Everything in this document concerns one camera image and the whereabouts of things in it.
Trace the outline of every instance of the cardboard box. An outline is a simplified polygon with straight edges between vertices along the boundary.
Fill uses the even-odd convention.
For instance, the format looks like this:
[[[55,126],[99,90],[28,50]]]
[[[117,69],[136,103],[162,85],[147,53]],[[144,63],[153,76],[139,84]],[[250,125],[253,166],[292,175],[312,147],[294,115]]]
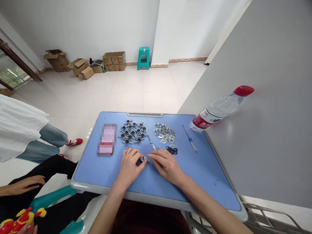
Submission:
[[[12,96],[14,93],[8,89],[0,89],[0,94],[5,95],[7,97]]]
[[[69,61],[66,58],[66,53],[61,50],[46,50],[48,54],[43,56],[47,59],[56,72],[68,72],[71,69],[68,67]]]
[[[94,71],[93,71],[92,67],[87,67],[86,69],[81,71],[81,74],[79,74],[79,78],[87,80],[93,75],[94,75]]]
[[[103,62],[106,71],[124,71],[126,68],[125,52],[105,53]]]
[[[94,73],[104,73],[105,72],[104,62],[102,62],[101,65],[99,65],[99,66],[92,66],[92,69],[93,69]]]
[[[121,64],[121,65],[105,65],[105,71],[109,71],[109,72],[116,72],[116,71],[124,71],[126,68],[125,64]]]
[[[72,69],[72,71],[75,73],[76,77],[79,77],[79,74],[86,69],[89,65],[86,64],[86,60],[79,58],[75,59],[73,62],[68,64],[68,67]]]

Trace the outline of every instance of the screwdriver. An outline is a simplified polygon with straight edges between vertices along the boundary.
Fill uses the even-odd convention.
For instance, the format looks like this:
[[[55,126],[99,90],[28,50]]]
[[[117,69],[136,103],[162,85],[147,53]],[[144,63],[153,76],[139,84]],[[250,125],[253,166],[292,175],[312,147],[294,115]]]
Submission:
[[[191,145],[192,145],[194,151],[197,151],[197,148],[196,148],[196,146],[195,146],[195,144],[194,144],[192,138],[190,138],[190,136],[188,135],[188,132],[186,131],[184,125],[182,125],[182,126],[183,126],[183,128],[184,128],[184,130],[185,130],[185,132],[186,132],[186,135],[188,136],[188,140],[189,140],[189,142],[191,143]]]
[[[152,146],[153,150],[156,150],[156,147],[154,146],[154,143],[153,143],[152,140],[150,139],[149,134],[147,134],[147,136],[149,137],[149,142],[150,142],[150,145]]]

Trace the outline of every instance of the white shirt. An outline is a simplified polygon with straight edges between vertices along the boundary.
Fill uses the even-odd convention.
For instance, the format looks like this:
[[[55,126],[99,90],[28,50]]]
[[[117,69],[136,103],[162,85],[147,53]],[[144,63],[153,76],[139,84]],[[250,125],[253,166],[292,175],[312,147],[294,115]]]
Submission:
[[[48,114],[0,94],[0,162],[19,156],[29,142],[40,138]]]

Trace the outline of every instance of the baseboard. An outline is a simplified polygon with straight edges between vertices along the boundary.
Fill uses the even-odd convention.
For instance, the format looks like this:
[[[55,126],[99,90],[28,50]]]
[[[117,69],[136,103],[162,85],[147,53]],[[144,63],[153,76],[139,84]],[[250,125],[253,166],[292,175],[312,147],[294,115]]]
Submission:
[[[175,58],[175,59],[169,59],[169,62],[188,62],[188,61],[201,61],[201,60],[207,60],[207,57],[196,57],[196,58]]]
[[[126,66],[137,65],[137,62],[126,62]]]
[[[44,68],[44,69],[42,69],[41,71],[36,71],[35,73],[36,73],[37,75],[39,75],[39,74],[42,74],[42,73],[44,73],[44,72],[46,72],[46,71],[48,71],[48,70],[54,70],[54,68],[53,68],[53,67]]]
[[[151,64],[150,68],[158,68],[158,67],[168,67],[168,63],[167,64]]]

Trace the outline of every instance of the blurred card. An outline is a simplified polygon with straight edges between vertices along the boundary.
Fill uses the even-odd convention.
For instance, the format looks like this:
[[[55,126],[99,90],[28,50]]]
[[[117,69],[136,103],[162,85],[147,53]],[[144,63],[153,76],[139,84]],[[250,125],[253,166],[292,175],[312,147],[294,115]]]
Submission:
[[[113,155],[116,144],[116,131],[117,124],[104,124],[100,141],[97,145],[97,155]]]

